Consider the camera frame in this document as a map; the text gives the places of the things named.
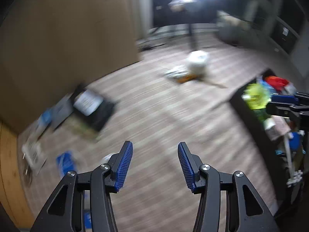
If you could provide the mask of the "white stuffed plush ball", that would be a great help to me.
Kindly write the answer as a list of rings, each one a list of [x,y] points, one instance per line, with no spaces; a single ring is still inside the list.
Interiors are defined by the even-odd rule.
[[[186,66],[190,73],[203,76],[209,60],[210,55],[208,52],[203,50],[192,51],[186,58]]]

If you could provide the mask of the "red item in bin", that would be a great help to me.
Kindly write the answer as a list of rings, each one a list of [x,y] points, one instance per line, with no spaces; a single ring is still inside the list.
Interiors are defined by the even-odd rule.
[[[277,92],[284,91],[285,87],[290,84],[288,80],[273,75],[265,77],[264,81],[273,87]]]

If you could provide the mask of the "yellow green plastic toy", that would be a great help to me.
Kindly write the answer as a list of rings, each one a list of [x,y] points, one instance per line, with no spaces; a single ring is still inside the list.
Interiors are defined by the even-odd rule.
[[[259,83],[250,83],[241,97],[251,110],[264,109],[270,101],[269,91]]]

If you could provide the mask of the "black storage bin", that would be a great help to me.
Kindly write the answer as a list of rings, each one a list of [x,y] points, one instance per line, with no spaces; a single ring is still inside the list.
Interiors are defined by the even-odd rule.
[[[243,99],[247,86],[255,82],[257,82],[256,78],[237,89],[229,102],[253,137],[270,174],[276,198],[278,201],[282,201],[288,195],[288,187],[286,185],[287,173],[279,156],[275,153],[280,140],[272,141],[265,131],[262,116],[266,112],[263,110],[261,114],[257,114]]]

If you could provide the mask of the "blue printed card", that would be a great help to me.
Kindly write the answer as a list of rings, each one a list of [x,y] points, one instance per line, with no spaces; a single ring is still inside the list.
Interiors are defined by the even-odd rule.
[[[59,176],[64,177],[69,171],[77,171],[76,162],[71,151],[66,151],[56,158]]]

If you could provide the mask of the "light wooden panel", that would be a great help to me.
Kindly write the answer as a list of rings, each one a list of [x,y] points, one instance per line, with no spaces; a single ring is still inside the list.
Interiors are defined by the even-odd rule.
[[[20,229],[30,229],[34,216],[26,200],[19,173],[17,135],[1,123],[1,204]]]

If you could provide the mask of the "crumpled white paper packet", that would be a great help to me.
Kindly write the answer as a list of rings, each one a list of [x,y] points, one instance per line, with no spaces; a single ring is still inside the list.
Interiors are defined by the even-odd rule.
[[[22,145],[21,150],[25,154],[34,175],[38,175],[47,160],[47,155],[42,151],[41,143],[39,141],[27,141]]]

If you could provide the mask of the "wooden stick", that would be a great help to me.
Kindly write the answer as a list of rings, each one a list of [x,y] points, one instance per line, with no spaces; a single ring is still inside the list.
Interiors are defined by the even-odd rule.
[[[215,86],[215,87],[218,87],[220,89],[226,89],[227,88],[227,86],[225,86],[224,84],[216,83],[208,77],[201,78],[201,81],[203,81],[207,85]]]

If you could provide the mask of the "white bottle blue cap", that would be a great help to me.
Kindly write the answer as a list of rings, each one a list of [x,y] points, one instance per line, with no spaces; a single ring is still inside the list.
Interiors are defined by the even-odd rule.
[[[52,110],[49,108],[35,121],[30,130],[28,140],[36,142],[52,122]]]

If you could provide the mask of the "grey foil sachet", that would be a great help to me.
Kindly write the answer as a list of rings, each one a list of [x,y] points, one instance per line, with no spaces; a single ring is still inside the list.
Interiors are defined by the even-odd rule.
[[[55,104],[51,111],[51,127],[53,130],[57,129],[71,114],[73,108],[70,101],[70,96],[66,95],[57,104]]]

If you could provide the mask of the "black packaging bag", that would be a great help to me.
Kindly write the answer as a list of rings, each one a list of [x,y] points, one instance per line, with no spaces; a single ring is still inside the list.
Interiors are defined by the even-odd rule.
[[[116,102],[79,84],[70,96],[73,112],[94,131],[100,132],[113,115]]]

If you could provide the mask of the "orange snack wrapper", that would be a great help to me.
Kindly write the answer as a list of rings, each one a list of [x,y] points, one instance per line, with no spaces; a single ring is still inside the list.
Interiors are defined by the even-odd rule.
[[[174,80],[177,83],[185,83],[188,81],[196,80],[198,76],[191,73],[186,67],[174,67],[164,74],[165,77]]]

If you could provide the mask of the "black chair leg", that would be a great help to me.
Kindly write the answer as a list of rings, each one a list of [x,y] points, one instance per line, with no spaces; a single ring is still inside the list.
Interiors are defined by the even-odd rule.
[[[190,39],[190,47],[192,51],[197,51],[197,42],[194,35],[192,23],[188,23],[188,36]]]

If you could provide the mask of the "brown cardboard box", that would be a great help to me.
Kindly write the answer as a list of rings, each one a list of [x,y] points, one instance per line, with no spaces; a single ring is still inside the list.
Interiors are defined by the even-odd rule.
[[[125,0],[15,0],[1,25],[1,119],[21,133],[79,83],[138,59]]]

